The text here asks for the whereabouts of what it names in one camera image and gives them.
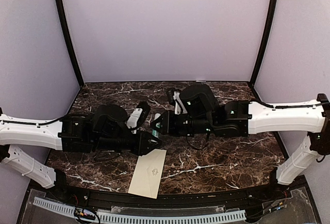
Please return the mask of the green white glue stick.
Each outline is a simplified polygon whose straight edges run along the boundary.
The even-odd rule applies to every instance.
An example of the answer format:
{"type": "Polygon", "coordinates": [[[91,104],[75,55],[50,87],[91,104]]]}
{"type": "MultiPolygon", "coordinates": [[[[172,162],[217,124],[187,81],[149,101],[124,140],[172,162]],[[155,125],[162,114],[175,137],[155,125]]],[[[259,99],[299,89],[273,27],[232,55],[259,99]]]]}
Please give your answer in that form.
{"type": "MultiPolygon", "coordinates": [[[[158,119],[160,116],[161,116],[160,113],[156,113],[156,114],[155,114],[155,117],[154,117],[154,121],[155,121],[156,119],[158,119]]],[[[153,136],[156,137],[156,138],[159,137],[159,132],[158,132],[157,130],[155,130],[155,129],[153,129],[152,134],[153,134],[153,136]]]]}

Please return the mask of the cream paper envelope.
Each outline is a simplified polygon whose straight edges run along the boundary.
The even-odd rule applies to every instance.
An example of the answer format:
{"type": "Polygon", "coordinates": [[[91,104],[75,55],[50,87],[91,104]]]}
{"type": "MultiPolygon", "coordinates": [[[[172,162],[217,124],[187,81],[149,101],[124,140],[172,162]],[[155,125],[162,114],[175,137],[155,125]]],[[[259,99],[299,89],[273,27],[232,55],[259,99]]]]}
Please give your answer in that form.
{"type": "Polygon", "coordinates": [[[155,149],[138,157],[128,189],[129,194],[157,198],[166,154],[166,150],[155,149]]]}

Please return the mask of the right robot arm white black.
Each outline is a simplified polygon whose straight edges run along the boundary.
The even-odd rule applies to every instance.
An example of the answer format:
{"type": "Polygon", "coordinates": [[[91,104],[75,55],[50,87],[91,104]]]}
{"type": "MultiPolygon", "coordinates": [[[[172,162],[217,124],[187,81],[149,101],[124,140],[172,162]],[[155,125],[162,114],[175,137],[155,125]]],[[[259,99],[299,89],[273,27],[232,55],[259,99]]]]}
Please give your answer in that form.
{"type": "Polygon", "coordinates": [[[271,173],[263,196],[274,200],[309,165],[329,155],[329,100],[323,93],[301,103],[268,104],[260,100],[231,101],[219,104],[208,85],[192,85],[184,90],[169,89],[174,110],[163,112],[151,124],[162,135],[193,137],[247,137],[265,132],[304,131],[301,145],[271,173]]]}

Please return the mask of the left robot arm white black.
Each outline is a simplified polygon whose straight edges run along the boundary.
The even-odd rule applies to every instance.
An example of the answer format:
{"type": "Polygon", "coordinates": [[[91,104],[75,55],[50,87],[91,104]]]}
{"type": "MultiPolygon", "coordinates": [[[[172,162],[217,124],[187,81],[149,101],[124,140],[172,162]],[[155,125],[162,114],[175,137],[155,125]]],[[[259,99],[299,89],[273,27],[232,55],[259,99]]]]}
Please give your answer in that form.
{"type": "Polygon", "coordinates": [[[147,102],[140,102],[131,115],[115,104],[100,105],[88,115],[67,114],[51,121],[1,114],[1,163],[46,189],[52,188],[53,194],[61,201],[69,201],[73,191],[67,186],[66,174],[40,163],[22,151],[20,146],[63,152],[109,150],[146,155],[162,144],[152,133],[139,129],[149,112],[147,102]]]}

